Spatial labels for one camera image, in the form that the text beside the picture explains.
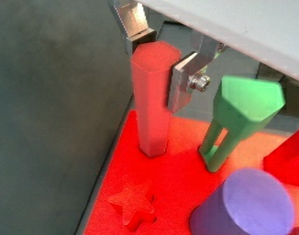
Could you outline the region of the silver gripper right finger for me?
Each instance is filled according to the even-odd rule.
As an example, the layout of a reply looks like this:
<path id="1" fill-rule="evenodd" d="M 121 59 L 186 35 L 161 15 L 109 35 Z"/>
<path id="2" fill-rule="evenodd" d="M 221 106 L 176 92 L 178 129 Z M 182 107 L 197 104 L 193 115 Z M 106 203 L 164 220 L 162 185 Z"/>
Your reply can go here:
<path id="1" fill-rule="evenodd" d="M 190 35 L 193 51 L 172 66 L 168 95 L 168 109 L 176 113 L 189 102 L 193 90 L 204 92 L 210 78 L 205 74 L 206 65 L 228 46 L 198 31 Z"/>

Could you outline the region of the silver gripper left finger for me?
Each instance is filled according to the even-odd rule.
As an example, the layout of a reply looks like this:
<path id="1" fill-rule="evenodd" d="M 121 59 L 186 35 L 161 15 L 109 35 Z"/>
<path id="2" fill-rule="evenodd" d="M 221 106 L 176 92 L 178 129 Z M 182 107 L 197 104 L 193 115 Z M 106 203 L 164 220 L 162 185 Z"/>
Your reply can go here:
<path id="1" fill-rule="evenodd" d="M 156 40 L 157 32 L 148 27 L 144 8 L 136 0 L 110 0 L 110 11 L 130 55 L 142 43 Z"/>

